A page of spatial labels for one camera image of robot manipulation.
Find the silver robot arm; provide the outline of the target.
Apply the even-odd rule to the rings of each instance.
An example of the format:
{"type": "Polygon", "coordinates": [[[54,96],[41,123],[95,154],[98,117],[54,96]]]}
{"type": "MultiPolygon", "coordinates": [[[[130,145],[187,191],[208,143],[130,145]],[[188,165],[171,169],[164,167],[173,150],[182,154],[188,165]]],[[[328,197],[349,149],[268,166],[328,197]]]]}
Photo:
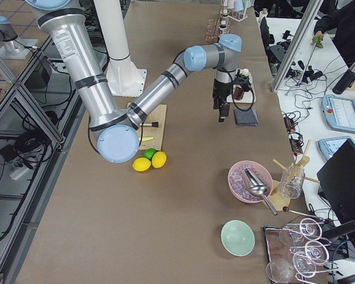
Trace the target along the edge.
{"type": "Polygon", "coordinates": [[[21,38],[10,21],[0,16],[0,58],[24,60],[37,44],[37,39],[21,38]]]}
{"type": "Polygon", "coordinates": [[[226,99],[240,61],[240,36],[225,34],[216,43],[187,48],[144,88],[146,71],[136,68],[130,58],[119,3],[95,1],[108,50],[107,71],[97,61],[78,1],[30,1],[29,6],[39,29],[52,38],[89,112],[89,129],[105,160],[123,163],[135,156],[140,125],[192,72],[215,69],[214,92],[221,98],[220,116],[227,116],[226,99]]]}

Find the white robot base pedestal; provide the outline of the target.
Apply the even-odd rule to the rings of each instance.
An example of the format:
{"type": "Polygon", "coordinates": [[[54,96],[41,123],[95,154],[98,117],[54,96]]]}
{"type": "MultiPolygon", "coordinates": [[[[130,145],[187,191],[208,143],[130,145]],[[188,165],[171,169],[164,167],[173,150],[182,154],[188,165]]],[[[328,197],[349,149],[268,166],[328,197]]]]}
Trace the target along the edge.
{"type": "Polygon", "coordinates": [[[104,36],[109,64],[106,78],[113,95],[138,97],[146,81],[146,69],[139,69],[130,57],[120,1],[94,2],[104,36]]]}

